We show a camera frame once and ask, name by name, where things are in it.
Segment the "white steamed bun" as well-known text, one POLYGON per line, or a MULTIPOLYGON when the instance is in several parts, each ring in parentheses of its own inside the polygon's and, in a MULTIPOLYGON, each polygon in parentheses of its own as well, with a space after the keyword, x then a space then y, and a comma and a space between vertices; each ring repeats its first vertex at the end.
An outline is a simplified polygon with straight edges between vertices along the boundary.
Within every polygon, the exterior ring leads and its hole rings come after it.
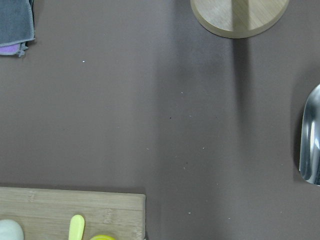
POLYGON ((20 224, 11 219, 0 221, 0 240, 24 240, 24 232, 20 224))

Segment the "wooden mug tree stand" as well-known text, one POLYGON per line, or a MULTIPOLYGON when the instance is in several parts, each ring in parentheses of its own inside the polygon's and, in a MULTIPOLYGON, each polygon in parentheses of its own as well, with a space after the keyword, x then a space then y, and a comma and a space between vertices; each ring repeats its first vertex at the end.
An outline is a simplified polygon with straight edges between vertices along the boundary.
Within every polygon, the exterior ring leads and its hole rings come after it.
POLYGON ((209 32, 244 39, 271 28, 285 13, 288 0, 192 0, 192 12, 209 32))

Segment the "lemon slice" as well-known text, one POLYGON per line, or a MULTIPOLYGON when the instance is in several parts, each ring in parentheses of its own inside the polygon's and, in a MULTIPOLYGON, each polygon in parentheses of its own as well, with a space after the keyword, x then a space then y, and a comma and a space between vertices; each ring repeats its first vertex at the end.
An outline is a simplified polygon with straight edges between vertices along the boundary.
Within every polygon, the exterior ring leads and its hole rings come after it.
POLYGON ((99 234, 99 235, 93 236, 92 238, 90 238, 90 240, 116 240, 116 239, 109 235, 99 234))

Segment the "bamboo cutting board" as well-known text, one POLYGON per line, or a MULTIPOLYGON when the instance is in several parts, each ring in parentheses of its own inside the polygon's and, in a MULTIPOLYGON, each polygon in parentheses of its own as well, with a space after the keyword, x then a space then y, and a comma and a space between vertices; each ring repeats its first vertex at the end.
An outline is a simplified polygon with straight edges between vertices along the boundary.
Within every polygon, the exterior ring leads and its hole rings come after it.
POLYGON ((83 239, 146 238, 144 194, 1 187, 0 218, 18 222, 26 240, 66 240, 71 218, 85 220, 83 239))

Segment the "metal scoop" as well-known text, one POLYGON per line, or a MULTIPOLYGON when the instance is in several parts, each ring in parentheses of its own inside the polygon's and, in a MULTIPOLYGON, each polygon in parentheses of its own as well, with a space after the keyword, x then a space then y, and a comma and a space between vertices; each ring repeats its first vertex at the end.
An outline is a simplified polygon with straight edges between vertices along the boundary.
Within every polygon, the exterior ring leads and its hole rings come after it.
POLYGON ((303 111, 299 171, 308 183, 320 185, 320 86, 309 94, 303 111))

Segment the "grey folded cloth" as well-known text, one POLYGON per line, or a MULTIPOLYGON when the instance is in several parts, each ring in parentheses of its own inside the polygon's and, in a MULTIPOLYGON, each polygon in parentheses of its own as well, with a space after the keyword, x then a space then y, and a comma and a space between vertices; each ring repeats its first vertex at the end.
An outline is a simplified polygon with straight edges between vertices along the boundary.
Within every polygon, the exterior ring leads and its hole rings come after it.
POLYGON ((0 54, 22 57, 35 39, 32 0, 0 2, 0 54))

